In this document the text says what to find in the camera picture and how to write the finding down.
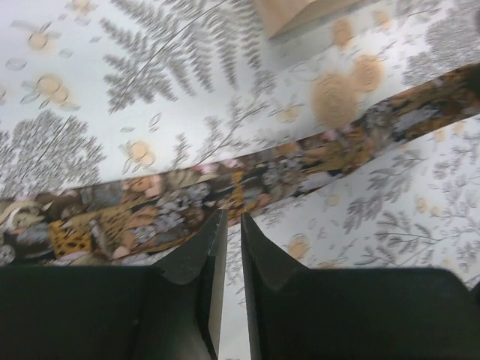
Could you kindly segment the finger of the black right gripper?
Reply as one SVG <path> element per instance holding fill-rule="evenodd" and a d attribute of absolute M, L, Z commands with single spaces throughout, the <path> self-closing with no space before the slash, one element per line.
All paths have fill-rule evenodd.
<path fill-rule="evenodd" d="M 467 76 L 466 76 L 466 87 L 472 91 L 475 96 L 478 98 L 480 96 L 480 64 L 474 64 Z"/>

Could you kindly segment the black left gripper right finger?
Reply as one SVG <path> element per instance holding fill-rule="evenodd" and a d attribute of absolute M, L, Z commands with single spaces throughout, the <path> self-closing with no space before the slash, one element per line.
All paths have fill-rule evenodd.
<path fill-rule="evenodd" d="M 252 359 L 477 359 L 479 291 L 441 268 L 312 269 L 241 217 Z"/>

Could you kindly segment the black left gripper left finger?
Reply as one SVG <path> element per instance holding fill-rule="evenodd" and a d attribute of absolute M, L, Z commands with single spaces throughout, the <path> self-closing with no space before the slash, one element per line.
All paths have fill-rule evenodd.
<path fill-rule="evenodd" d="M 227 212 L 148 266 L 1 270 L 3 359 L 216 359 Z"/>

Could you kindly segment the brown cat print tie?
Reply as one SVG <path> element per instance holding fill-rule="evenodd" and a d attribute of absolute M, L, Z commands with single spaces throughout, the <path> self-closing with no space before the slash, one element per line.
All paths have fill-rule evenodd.
<path fill-rule="evenodd" d="M 253 154 L 1 202 L 1 264 L 119 263 L 187 241 L 217 209 L 236 224 L 353 173 L 383 152 L 479 112 L 474 64 L 387 98 L 358 120 Z"/>

